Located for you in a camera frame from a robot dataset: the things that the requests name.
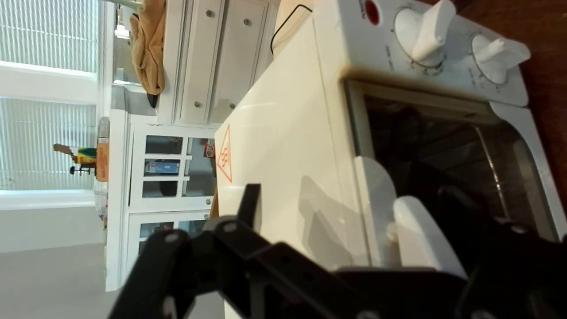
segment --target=black cable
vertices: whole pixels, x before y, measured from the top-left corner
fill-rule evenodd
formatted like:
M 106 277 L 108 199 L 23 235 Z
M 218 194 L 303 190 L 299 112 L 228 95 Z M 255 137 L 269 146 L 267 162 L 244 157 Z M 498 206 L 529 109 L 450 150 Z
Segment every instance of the black cable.
M 276 40 L 276 36 L 280 34 L 280 31 L 285 27 L 285 24 L 296 15 L 296 11 L 297 10 L 304 10 L 304 11 L 308 11 L 308 13 L 313 13 L 310 8 L 306 8 L 304 4 L 297 4 L 288 15 L 287 15 L 287 19 L 283 20 L 283 24 L 278 27 L 278 31 L 276 33 L 273 33 L 273 36 L 271 36 L 271 40 L 269 40 L 269 52 L 271 52 L 271 56 L 273 56 L 273 42 Z

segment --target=window blinds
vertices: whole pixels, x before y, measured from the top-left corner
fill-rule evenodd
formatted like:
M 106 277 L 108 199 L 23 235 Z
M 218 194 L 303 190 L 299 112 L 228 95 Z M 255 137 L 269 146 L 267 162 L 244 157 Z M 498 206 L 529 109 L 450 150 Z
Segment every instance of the window blinds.
M 53 144 L 95 146 L 95 107 L 0 100 L 0 190 L 92 190 Z
M 97 72 L 99 0 L 0 0 L 0 61 Z

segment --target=white knob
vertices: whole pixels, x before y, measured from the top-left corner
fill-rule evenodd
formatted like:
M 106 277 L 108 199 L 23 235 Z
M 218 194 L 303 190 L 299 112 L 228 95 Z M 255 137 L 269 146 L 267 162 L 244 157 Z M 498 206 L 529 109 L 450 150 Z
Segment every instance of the white knob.
M 423 15 L 412 10 L 400 11 L 395 19 L 395 34 L 404 52 L 418 65 L 437 66 L 455 13 L 450 0 L 439 0 Z
M 494 84 L 505 84 L 508 72 L 531 58 L 522 43 L 510 40 L 489 42 L 480 34 L 473 40 L 473 54 L 478 70 Z

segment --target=oven window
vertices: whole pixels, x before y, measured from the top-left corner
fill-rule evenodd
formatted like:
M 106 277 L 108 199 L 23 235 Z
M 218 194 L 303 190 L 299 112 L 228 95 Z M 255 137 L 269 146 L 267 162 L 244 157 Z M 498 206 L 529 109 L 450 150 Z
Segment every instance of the oven window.
M 389 173 L 398 196 L 436 210 L 443 187 L 466 203 L 556 240 L 531 155 L 517 132 L 490 116 L 363 98 L 374 159 Z

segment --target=yellow object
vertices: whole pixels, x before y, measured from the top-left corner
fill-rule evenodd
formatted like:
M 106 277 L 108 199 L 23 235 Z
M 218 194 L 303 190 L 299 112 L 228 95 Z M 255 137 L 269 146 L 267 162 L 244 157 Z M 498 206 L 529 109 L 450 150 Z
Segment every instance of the yellow object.
M 145 0 L 141 11 L 133 17 L 131 61 L 136 77 L 147 95 L 163 93 L 163 38 L 164 38 L 164 0 Z

